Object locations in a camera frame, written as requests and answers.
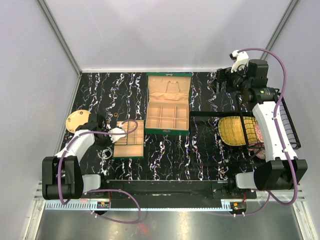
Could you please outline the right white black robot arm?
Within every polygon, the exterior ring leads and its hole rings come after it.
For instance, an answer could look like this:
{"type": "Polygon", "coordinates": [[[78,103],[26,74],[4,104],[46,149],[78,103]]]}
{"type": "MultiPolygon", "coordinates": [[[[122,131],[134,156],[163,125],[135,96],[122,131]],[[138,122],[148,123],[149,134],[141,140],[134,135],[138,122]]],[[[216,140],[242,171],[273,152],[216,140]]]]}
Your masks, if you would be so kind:
{"type": "Polygon", "coordinates": [[[238,92],[250,109],[250,116],[223,117],[218,122],[222,141],[229,146],[247,146],[265,160],[249,173],[238,173],[227,185],[228,195],[239,198],[245,189],[260,191],[293,190],[308,169],[298,158],[282,121],[279,91],[268,87],[267,61],[251,59],[217,70],[215,84],[226,83],[227,90],[238,92]]]}

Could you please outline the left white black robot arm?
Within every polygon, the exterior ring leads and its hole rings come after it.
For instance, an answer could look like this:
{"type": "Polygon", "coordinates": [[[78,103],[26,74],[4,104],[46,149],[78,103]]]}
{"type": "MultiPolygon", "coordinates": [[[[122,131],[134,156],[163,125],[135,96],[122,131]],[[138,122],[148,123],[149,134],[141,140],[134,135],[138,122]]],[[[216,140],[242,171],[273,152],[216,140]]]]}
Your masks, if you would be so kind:
{"type": "Polygon", "coordinates": [[[110,141],[107,135],[91,133],[105,131],[105,122],[102,115],[89,114],[85,123],[77,125],[73,138],[60,152],[43,159],[42,196],[45,200],[62,200],[66,204],[88,191],[97,198],[108,193],[108,186],[102,182],[100,174],[82,174],[80,168],[81,159],[92,145],[110,141]]]}

